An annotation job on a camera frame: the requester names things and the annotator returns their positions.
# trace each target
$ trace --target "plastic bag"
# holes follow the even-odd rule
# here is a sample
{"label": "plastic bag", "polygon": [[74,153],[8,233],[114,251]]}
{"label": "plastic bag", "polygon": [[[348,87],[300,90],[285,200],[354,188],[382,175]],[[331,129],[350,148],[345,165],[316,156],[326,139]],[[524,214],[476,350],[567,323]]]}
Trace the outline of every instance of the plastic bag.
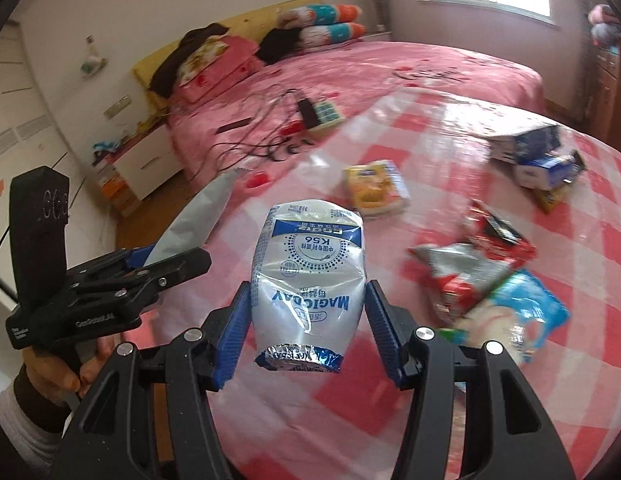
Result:
{"label": "plastic bag", "polygon": [[549,334],[568,321],[569,311],[542,282],[519,270],[453,325],[456,344],[504,345],[517,364],[530,361]]}
{"label": "plastic bag", "polygon": [[412,248],[430,268],[427,283],[437,315],[446,323],[463,316],[493,288],[535,257],[535,246],[477,200],[463,222],[468,242]]}
{"label": "plastic bag", "polygon": [[339,371],[365,285],[361,216],[322,200],[273,206],[253,259],[255,362],[269,370]]}

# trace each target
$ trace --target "yellow headboard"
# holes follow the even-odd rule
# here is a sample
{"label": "yellow headboard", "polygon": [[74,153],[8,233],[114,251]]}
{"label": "yellow headboard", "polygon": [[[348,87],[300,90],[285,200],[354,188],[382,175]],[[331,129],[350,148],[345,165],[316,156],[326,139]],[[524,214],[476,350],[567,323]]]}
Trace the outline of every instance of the yellow headboard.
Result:
{"label": "yellow headboard", "polygon": [[[291,0],[281,4],[275,4],[270,7],[263,7],[262,9],[251,10],[223,20],[222,23],[225,27],[228,27],[228,33],[234,36],[242,36],[249,40],[255,41],[259,44],[268,34],[268,32],[276,27],[277,16],[283,10],[294,9],[295,7],[302,7],[309,4],[321,4],[321,0]],[[156,50],[149,56],[146,56],[134,67],[132,67],[132,73],[137,78],[137,81],[148,90],[150,80],[153,74],[159,68],[168,55],[173,52],[179,45],[179,41],[174,41],[166,46],[163,46],[159,50]],[[156,94],[149,95],[150,104],[157,110],[162,109],[166,102]]]}

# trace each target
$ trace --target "cardboard box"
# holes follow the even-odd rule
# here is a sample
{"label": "cardboard box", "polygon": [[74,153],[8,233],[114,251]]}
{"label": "cardboard box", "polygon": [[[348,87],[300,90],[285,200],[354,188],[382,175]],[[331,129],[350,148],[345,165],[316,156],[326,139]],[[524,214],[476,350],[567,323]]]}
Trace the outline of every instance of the cardboard box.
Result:
{"label": "cardboard box", "polygon": [[128,186],[123,187],[111,197],[111,204],[124,217],[129,216],[141,204]]}
{"label": "cardboard box", "polygon": [[546,155],[515,167],[515,181],[522,187],[550,191],[572,178],[574,159],[570,155]]}
{"label": "cardboard box", "polygon": [[559,127],[549,124],[525,132],[514,131],[488,137],[491,144],[491,158],[503,160],[510,164],[524,164],[561,146]]}

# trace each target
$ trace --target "human hand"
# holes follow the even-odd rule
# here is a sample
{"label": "human hand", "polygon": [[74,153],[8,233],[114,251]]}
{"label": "human hand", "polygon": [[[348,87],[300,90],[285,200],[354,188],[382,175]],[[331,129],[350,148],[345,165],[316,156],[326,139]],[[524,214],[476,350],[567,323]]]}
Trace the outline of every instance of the human hand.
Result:
{"label": "human hand", "polygon": [[22,350],[26,374],[33,387],[53,404],[63,406],[68,393],[83,398],[115,347],[114,336],[97,339],[97,353],[85,362],[79,377],[59,357],[41,349]]}

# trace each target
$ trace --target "wall outlet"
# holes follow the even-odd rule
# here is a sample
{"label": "wall outlet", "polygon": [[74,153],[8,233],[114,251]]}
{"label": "wall outlet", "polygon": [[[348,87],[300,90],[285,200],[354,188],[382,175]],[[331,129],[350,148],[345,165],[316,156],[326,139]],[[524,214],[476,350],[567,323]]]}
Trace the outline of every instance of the wall outlet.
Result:
{"label": "wall outlet", "polygon": [[104,112],[104,116],[110,121],[119,112],[124,110],[124,108],[130,106],[131,103],[132,103],[132,99],[130,98],[130,96],[126,95],[122,97],[121,99],[119,99],[119,101],[117,101],[113,106],[108,108],[108,110]]}

